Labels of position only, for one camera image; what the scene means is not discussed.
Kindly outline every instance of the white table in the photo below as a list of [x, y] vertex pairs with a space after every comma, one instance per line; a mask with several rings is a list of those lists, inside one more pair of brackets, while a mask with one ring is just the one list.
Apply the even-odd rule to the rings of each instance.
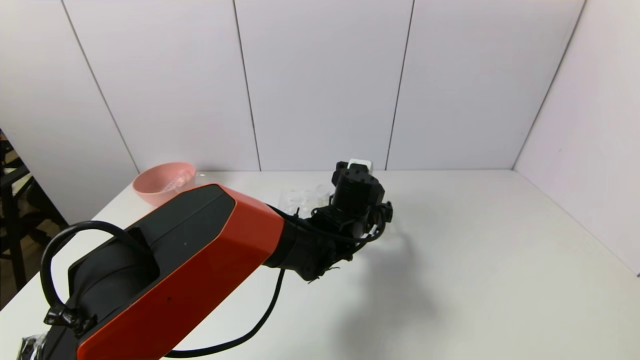
[[[524, 178], [502, 170], [375, 175], [394, 204], [385, 235], [311, 284], [288, 273], [258, 335], [209, 358], [640, 359], [640, 279]], [[198, 181], [278, 204], [281, 189], [330, 176], [220, 172]], [[95, 218], [126, 227], [150, 210], [128, 187]], [[67, 267], [108, 238], [83, 232], [60, 251], [59, 293], [66, 297]], [[277, 275], [262, 266], [178, 348], [247, 332]], [[47, 309], [34, 277], [0, 312], [1, 359], [15, 359], [21, 337], [47, 330]]]

